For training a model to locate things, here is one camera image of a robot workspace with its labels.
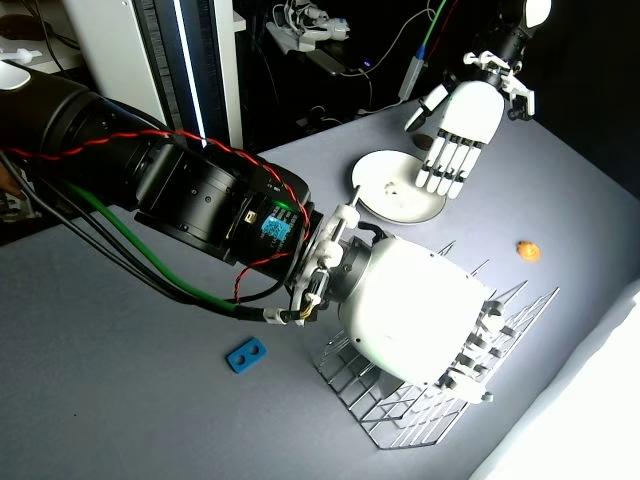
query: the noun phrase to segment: led light strip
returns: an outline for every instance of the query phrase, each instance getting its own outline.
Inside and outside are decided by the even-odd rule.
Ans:
[[[182,55],[184,56],[185,67],[187,68],[187,78],[189,79],[189,90],[191,91],[191,99],[193,107],[196,111],[196,123],[198,124],[198,133],[201,137],[206,137],[204,131],[204,122],[202,121],[202,113],[200,112],[200,101],[198,100],[198,91],[196,90],[196,81],[193,76],[193,68],[191,67],[191,54],[189,53],[189,43],[187,42],[187,32],[184,28],[184,20],[182,18],[182,5],[180,0],[173,0],[173,8],[176,12],[176,20],[178,22],[178,33],[180,34],[180,44],[182,45]],[[206,140],[201,141],[202,146],[207,145]]]

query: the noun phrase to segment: wire dish rack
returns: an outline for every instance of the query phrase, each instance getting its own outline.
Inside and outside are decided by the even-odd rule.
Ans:
[[[495,298],[511,293],[506,304],[525,285]],[[557,293],[556,288],[508,318],[504,333],[493,340],[491,348],[474,355],[470,368],[477,380],[489,380],[497,372]],[[362,429],[384,450],[437,444],[470,406],[448,395],[446,388],[416,387],[381,371],[358,353],[344,330],[327,342],[317,368]]]

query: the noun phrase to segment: white plate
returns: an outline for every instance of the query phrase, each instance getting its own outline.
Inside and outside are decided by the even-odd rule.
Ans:
[[[414,185],[422,162],[407,153],[381,150],[365,155],[351,174],[360,201],[375,216],[394,223],[426,222],[444,208],[445,197]]]

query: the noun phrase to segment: orange object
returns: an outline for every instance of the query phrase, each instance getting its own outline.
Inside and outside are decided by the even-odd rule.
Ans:
[[[540,260],[540,247],[533,242],[518,242],[518,254],[527,262]]]

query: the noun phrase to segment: green led light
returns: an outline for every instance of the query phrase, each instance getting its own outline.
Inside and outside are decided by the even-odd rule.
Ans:
[[[284,210],[287,210],[287,211],[289,211],[289,212],[293,212],[293,208],[291,208],[289,205],[287,205],[287,204],[286,204],[286,203],[284,203],[284,202],[280,202],[280,201],[276,200],[276,201],[274,201],[273,203],[274,203],[275,205],[277,205],[278,207],[280,207],[280,208],[284,209]]]

